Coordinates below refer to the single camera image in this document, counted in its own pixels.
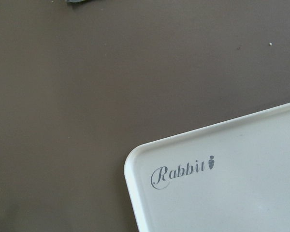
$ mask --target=logo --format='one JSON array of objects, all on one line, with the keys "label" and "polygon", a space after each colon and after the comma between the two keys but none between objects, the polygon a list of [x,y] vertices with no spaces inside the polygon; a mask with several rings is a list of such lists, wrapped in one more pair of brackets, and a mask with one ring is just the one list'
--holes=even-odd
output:
[{"label": "logo", "polygon": [[[208,161],[208,168],[211,170],[214,167],[215,161],[214,156],[210,156],[209,158],[210,160]],[[169,170],[167,166],[157,168],[151,175],[151,186],[158,190],[165,189],[168,187],[172,179],[203,172],[205,170],[204,161],[200,164],[197,160],[195,160],[195,162],[196,163],[193,165],[187,163],[187,165],[184,165],[183,167],[180,164],[178,165],[178,168],[174,170]]]}]

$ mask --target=tray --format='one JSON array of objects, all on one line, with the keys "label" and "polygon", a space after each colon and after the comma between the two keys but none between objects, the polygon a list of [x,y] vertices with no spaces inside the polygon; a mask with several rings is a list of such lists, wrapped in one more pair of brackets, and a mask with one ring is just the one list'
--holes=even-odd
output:
[{"label": "tray", "polygon": [[290,232],[290,103],[128,155],[140,232]]}]

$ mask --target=carrot icon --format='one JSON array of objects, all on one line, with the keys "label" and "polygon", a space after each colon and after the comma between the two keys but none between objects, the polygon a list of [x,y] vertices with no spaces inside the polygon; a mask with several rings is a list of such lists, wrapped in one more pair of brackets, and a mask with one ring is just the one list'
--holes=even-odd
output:
[{"label": "carrot icon", "polygon": [[215,163],[215,161],[213,160],[214,156],[210,156],[209,158],[210,158],[210,160],[208,161],[208,167],[209,167],[209,169],[212,169],[214,167],[214,163]]}]

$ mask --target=white tray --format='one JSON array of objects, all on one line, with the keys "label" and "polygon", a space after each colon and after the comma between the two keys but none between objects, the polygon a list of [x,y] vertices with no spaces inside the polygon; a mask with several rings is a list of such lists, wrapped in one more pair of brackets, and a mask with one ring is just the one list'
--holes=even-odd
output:
[{"label": "white tray", "polygon": [[138,146],[125,178],[141,232],[290,232],[290,103]]}]

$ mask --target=brown surface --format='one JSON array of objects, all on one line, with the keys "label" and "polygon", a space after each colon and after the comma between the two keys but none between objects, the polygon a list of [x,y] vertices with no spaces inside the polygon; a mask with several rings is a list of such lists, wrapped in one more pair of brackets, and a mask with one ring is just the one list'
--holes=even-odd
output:
[{"label": "brown surface", "polygon": [[290,0],[0,0],[0,231],[136,231],[134,147],[287,102]]}]

